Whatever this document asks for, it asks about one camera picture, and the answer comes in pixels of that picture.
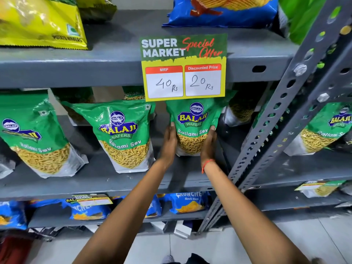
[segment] white price box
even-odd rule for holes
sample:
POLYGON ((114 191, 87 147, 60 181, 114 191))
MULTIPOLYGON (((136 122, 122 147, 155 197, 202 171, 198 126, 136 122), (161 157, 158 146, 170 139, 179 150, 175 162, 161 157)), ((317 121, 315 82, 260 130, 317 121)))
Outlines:
POLYGON ((184 67, 186 96, 219 95, 221 64, 187 65, 184 67))
POLYGON ((182 97, 183 67, 146 67, 145 77, 149 98, 182 97))

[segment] bracelet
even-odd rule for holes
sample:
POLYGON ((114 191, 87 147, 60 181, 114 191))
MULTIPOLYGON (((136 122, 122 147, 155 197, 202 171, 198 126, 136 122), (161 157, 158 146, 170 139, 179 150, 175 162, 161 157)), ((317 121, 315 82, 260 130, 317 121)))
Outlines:
POLYGON ((204 173, 205 165, 208 164, 210 161, 214 161, 215 162, 215 160, 213 160, 213 159, 209 159, 209 160, 205 161, 205 163, 204 163, 204 165, 202 167, 202 174, 204 173))

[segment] hand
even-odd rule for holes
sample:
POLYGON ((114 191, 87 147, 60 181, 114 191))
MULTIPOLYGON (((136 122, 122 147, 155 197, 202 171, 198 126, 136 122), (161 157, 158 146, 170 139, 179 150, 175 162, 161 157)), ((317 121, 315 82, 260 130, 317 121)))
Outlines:
POLYGON ((204 166, 204 163, 207 160, 214 159, 217 137, 218 137, 218 135, 215 132, 215 126, 213 125, 209 129, 208 136, 203 143, 202 150, 200 151, 201 167, 204 166))
POLYGON ((171 122, 170 126, 167 126, 164 134, 164 142, 161 148, 160 160, 164 162, 165 168, 169 168, 174 162, 175 153, 177 146, 176 128, 175 123, 171 122))

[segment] forearm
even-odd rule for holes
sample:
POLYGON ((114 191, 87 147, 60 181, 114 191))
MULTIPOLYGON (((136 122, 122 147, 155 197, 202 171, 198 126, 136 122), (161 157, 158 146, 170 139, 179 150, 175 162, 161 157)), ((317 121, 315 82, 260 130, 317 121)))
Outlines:
POLYGON ((205 172, 252 263, 309 263, 302 252, 227 178, 209 162, 205 172))
POLYGON ((143 179, 98 228, 73 264, 125 261, 166 168, 162 160, 152 165, 143 179))

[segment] person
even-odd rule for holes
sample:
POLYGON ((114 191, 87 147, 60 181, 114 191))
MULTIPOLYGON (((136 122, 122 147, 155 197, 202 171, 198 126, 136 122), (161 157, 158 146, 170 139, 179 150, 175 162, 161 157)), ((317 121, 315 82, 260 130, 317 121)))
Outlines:
MULTIPOLYGON (((310 263, 292 241, 247 199, 216 162, 212 161, 216 139, 215 127, 211 126, 200 153, 200 166, 204 168, 212 183, 251 262, 253 264, 310 263)), ((73 264, 124 263, 164 173, 174 161, 176 146, 175 124, 171 122, 164 134, 160 158, 98 228, 73 264)), ((168 261, 173 261, 173 258, 169 256, 168 261)), ((198 255, 192 254, 192 260, 187 263, 207 262, 198 255)))

